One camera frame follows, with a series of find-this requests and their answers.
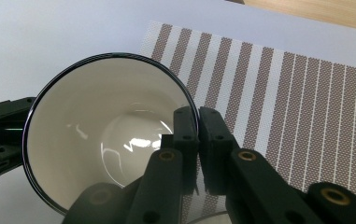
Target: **table surface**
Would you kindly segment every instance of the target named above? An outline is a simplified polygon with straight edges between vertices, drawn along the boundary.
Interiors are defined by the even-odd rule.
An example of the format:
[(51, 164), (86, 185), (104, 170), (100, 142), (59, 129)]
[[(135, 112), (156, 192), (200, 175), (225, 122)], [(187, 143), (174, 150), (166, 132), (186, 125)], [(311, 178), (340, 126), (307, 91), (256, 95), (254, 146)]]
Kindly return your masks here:
[[(0, 102), (38, 95), (59, 72), (83, 58), (138, 53), (150, 21), (356, 66), (356, 29), (231, 2), (1, 1)], [(62, 219), (35, 194), (22, 168), (0, 177), (0, 223)]]
[(356, 28), (356, 1), (245, 0), (245, 4), (251, 7), (260, 7), (289, 15)]

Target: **placemat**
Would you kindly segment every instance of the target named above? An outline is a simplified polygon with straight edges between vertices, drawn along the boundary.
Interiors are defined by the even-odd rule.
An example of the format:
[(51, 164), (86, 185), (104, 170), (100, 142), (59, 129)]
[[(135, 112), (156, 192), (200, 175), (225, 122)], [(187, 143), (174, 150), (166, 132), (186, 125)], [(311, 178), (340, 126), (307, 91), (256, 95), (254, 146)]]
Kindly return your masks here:
[[(356, 67), (157, 21), (140, 52), (169, 67), (197, 107), (220, 111), (238, 144), (290, 185), (329, 181), (356, 194)], [(182, 223), (225, 211), (203, 180), (200, 169)]]

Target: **black rim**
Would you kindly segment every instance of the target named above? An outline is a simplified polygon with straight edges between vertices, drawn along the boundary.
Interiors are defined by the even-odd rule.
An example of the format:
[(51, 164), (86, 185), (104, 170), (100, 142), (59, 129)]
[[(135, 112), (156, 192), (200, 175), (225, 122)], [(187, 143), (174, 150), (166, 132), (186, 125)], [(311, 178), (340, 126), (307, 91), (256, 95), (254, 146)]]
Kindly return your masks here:
[(195, 107), (194, 101), (192, 97), (190, 96), (189, 92), (185, 88), (184, 84), (164, 65), (150, 59), (144, 56), (140, 56), (137, 54), (131, 54), (131, 53), (107, 53), (107, 54), (99, 54), (95, 55), (89, 58), (86, 58), (84, 60), (79, 61), (78, 63), (75, 63), (71, 65), (70, 67), (66, 68), (64, 71), (62, 71), (58, 76), (56, 76), (47, 86), (38, 94), (38, 96), (35, 99), (35, 102), (32, 105), (32, 108), (29, 111), (28, 118), (25, 123), (25, 127), (23, 130), (23, 138), (22, 138), (22, 157), (23, 157), (23, 168), (26, 173), (27, 178), (29, 179), (30, 184), (34, 188), (35, 192), (37, 195), (46, 203), (48, 204), (51, 208), (53, 208), (55, 211), (59, 212), (62, 215), (65, 215), (67, 210), (61, 207), (59, 204), (57, 204), (52, 198), (50, 198), (46, 192), (39, 186), (39, 184), (36, 181), (36, 178), (32, 172), (32, 168), (30, 166), (29, 158), (28, 158), (28, 153), (27, 153), (27, 137), (28, 137), (28, 132), (29, 132), (29, 126), (31, 123), (32, 116), (34, 112), (36, 111), (36, 108), (41, 101), (41, 99), (44, 97), (44, 95), (52, 88), (52, 86), (58, 82), (62, 77), (66, 76), (73, 70), (87, 64), (87, 63), (93, 63), (96, 61), (104, 60), (104, 59), (110, 59), (110, 58), (126, 58), (126, 59), (134, 59), (134, 60), (139, 60), (144, 63), (149, 63), (151, 65), (156, 66), (160, 70), (162, 70), (164, 73), (169, 75), (180, 87), (180, 89), (183, 91), (183, 93), (186, 95), (187, 100), (189, 101), (189, 105), (192, 108), (192, 115), (194, 117), (195, 125), (196, 125), (196, 130), (198, 131), (198, 111)]

